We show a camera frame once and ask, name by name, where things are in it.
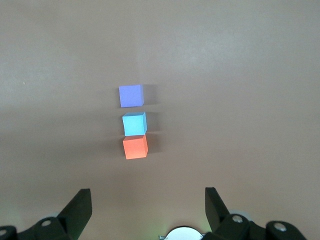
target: cube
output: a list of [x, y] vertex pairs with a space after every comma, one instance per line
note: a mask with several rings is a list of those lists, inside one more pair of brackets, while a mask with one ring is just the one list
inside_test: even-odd
[[147, 131], [146, 112], [128, 112], [122, 116], [124, 135], [145, 135]]
[[123, 140], [126, 159], [145, 158], [148, 153], [146, 135], [126, 136]]
[[122, 108], [141, 107], [145, 103], [142, 84], [120, 86], [119, 94]]

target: blue cube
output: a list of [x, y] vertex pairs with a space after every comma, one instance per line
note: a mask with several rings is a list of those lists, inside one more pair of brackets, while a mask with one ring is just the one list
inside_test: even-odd
[[146, 112], [128, 112], [122, 117], [124, 135], [145, 135], [147, 131]]
[[122, 108], [141, 107], [145, 103], [142, 84], [120, 86], [119, 93]]

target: orange cube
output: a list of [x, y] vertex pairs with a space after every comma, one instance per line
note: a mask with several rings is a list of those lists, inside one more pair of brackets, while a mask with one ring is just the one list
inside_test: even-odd
[[148, 153], [146, 135], [126, 136], [123, 147], [126, 159], [145, 158]]

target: beige table surface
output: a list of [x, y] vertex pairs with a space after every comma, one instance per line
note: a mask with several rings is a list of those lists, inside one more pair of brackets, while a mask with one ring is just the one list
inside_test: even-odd
[[[81, 188], [80, 240], [205, 233], [205, 187], [259, 225], [320, 236], [320, 1], [2, 0], [0, 226]], [[120, 108], [120, 85], [145, 105]], [[126, 160], [122, 115], [147, 114]]]

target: light blue cube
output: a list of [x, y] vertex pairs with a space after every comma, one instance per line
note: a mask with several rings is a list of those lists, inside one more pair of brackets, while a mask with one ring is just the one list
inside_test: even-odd
[[122, 116], [124, 135], [145, 135], [147, 131], [146, 112], [128, 112]]

